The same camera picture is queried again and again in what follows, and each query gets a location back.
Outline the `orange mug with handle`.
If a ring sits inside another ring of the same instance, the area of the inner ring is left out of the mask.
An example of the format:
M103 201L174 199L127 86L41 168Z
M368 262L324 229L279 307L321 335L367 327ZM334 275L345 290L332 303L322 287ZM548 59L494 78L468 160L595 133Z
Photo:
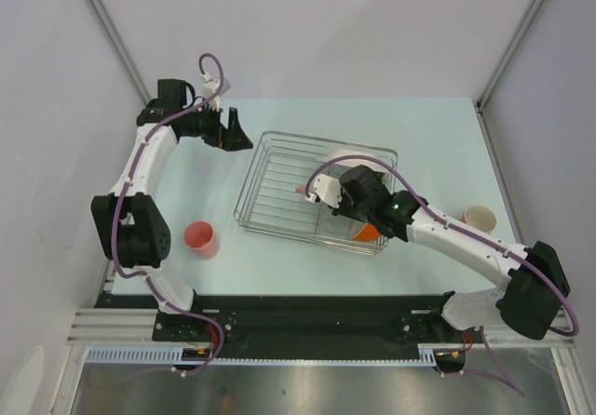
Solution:
M491 234L497 225L497 217L487 207L475 205L467 208L460 221L486 234Z

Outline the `pink plastic cup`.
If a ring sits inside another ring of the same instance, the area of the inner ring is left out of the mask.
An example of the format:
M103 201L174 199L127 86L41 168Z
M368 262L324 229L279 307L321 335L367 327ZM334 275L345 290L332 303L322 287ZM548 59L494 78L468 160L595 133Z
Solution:
M215 230L206 221L195 221L189 224L184 230L183 240L203 259L214 258L220 247Z

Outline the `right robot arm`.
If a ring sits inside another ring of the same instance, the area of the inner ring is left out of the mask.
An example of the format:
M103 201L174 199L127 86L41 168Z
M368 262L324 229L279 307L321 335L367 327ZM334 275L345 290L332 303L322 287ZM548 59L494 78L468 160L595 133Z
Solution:
M339 177L340 214L365 221L386 238L438 251L492 283L489 289L445 294L429 318L431 334L452 341L462 330L505 325L531 340L552 330L570 286L556 250L544 242L507 243L454 219L409 188L392 193L381 176L387 165L346 156Z

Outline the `orange and white bowl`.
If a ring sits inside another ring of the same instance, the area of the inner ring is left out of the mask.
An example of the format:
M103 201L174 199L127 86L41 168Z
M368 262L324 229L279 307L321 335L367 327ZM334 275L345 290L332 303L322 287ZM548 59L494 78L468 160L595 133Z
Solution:
M381 237L382 235L372 224L363 221L355 221L348 235L350 241L358 243L373 243Z

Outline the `white deep plate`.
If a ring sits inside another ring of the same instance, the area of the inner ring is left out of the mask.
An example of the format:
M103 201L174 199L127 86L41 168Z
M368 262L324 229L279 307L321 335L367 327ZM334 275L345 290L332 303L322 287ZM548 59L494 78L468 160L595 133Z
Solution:
M376 162L373 162L373 159L378 160L378 157L374 154L368 154L358 151L351 151L347 149L335 149L330 154L326 154L320 158L323 162L328 162L333 159L337 159L342 157L342 160L338 162L339 166L343 167L357 167L359 165L366 166L373 170L376 173L380 174L387 174L388 170L379 165Z

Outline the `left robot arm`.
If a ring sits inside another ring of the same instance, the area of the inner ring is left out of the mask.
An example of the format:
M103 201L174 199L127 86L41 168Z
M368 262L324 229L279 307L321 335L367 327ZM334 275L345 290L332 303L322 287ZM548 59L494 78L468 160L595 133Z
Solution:
M171 232L154 195L170 155L183 138L199 138L226 152L250 150L238 110L222 120L221 96L227 83L207 79L199 104L187 99L193 87L180 79L161 79L157 96L136 118L136 139L126 166L108 194L90 205L105 257L124 279L138 277L149 288L160 312L175 314L173 328L184 339L199 338L205 316L192 309L195 291L166 264Z

